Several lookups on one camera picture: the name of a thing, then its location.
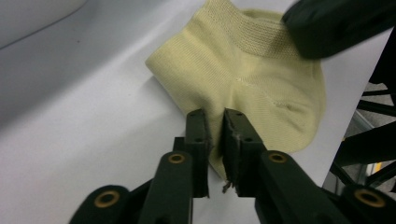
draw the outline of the white surface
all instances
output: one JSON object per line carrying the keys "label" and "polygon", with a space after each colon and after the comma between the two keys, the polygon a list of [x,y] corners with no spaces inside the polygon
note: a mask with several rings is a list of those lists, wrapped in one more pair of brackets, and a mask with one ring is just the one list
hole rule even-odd
{"label": "white surface", "polygon": [[86,0],[2,0],[0,48],[80,8]]}
{"label": "white surface", "polygon": [[[0,50],[0,223],[67,223],[95,189],[153,177],[185,120],[144,61],[203,2],[89,1]],[[323,61],[327,110],[314,142],[292,155],[318,185],[388,36]],[[210,170],[211,198],[194,200],[193,223],[258,223],[254,201],[222,185]]]}

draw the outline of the yellow sock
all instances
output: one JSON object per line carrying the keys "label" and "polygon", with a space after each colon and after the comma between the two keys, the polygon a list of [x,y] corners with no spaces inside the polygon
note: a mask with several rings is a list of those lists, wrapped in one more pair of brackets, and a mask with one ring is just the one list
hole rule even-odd
{"label": "yellow sock", "polygon": [[224,107],[245,113],[268,149],[292,152],[315,136],[325,109],[318,61],[302,59],[280,21],[264,10],[207,0],[184,29],[146,61],[186,115],[203,108],[218,149]]}

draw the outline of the sock cuff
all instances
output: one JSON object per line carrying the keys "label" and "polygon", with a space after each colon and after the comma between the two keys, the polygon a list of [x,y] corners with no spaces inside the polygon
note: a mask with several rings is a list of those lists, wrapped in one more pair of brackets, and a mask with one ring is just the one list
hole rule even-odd
{"label": "sock cuff", "polygon": [[256,9],[240,10],[229,0],[206,0],[201,10],[219,23],[242,51],[262,57],[301,60],[281,21],[282,14]]}

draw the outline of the knit fabric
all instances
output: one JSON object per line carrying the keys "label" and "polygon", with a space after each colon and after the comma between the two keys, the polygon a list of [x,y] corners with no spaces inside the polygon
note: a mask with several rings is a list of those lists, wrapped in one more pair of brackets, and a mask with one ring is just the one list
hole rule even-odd
{"label": "knit fabric", "polygon": [[146,61],[185,115],[203,108],[225,178],[219,137],[224,108],[245,113],[268,149],[292,152],[315,136],[325,109],[318,61],[302,59],[275,12],[207,0]]}

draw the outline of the brass screw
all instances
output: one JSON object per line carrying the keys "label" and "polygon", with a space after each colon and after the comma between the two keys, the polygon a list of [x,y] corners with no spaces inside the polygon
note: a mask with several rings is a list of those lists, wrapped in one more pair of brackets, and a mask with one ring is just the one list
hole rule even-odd
{"label": "brass screw", "polygon": [[173,164],[179,164],[182,163],[184,160],[186,160],[186,158],[181,155],[181,154],[172,154],[168,157],[169,162],[173,163]]}
{"label": "brass screw", "polygon": [[361,203],[365,203],[372,207],[380,208],[384,207],[386,204],[385,200],[381,196],[368,189],[357,189],[355,190],[354,195],[359,201],[361,201]]}
{"label": "brass screw", "polygon": [[[111,199],[110,200],[105,199],[106,196],[110,196]],[[115,190],[108,190],[97,196],[94,204],[96,207],[99,208],[107,208],[115,204],[119,199],[120,199],[120,194],[118,192],[116,192]]]}
{"label": "brass screw", "polygon": [[269,155],[269,159],[270,161],[278,162],[278,163],[283,163],[287,160],[287,158],[284,155],[279,153],[271,153]]}

